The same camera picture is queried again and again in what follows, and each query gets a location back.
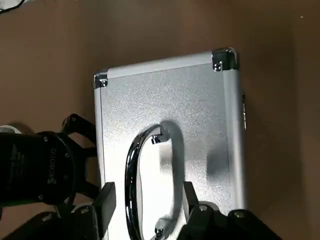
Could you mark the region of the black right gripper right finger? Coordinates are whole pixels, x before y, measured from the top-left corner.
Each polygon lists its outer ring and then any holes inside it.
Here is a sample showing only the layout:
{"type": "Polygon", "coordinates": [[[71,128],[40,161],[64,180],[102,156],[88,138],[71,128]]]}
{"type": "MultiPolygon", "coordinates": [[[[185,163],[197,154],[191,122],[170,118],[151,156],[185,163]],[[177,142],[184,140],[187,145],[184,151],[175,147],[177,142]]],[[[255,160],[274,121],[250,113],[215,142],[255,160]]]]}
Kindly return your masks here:
{"type": "Polygon", "coordinates": [[[180,240],[280,240],[281,238],[247,209],[222,214],[212,202],[200,202],[192,182],[183,183],[186,224],[180,240]]]}

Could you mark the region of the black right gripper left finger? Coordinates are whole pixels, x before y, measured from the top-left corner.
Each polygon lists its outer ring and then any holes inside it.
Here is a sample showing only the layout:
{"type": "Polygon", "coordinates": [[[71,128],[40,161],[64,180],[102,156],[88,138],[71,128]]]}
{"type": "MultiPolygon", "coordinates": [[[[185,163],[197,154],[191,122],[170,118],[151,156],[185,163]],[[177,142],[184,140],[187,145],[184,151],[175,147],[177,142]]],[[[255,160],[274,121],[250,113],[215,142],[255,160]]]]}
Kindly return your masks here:
{"type": "Polygon", "coordinates": [[[107,182],[92,204],[78,205],[65,217],[45,211],[4,237],[5,240],[102,240],[117,205],[114,182],[107,182]]]}

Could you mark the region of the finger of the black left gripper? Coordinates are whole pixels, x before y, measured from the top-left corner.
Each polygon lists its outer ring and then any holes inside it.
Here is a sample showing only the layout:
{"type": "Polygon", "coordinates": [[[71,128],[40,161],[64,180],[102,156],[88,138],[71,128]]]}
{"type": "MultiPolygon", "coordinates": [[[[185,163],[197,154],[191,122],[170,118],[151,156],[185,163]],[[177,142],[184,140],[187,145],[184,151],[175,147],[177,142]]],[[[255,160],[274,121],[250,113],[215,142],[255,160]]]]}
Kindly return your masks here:
{"type": "Polygon", "coordinates": [[[100,187],[84,180],[77,184],[76,192],[94,200],[100,193],[100,187]]]}
{"type": "Polygon", "coordinates": [[[89,122],[76,113],[72,113],[63,120],[62,132],[67,136],[77,133],[90,140],[95,145],[95,147],[84,148],[84,155],[86,157],[97,156],[96,127],[93,123],[89,122]]]}

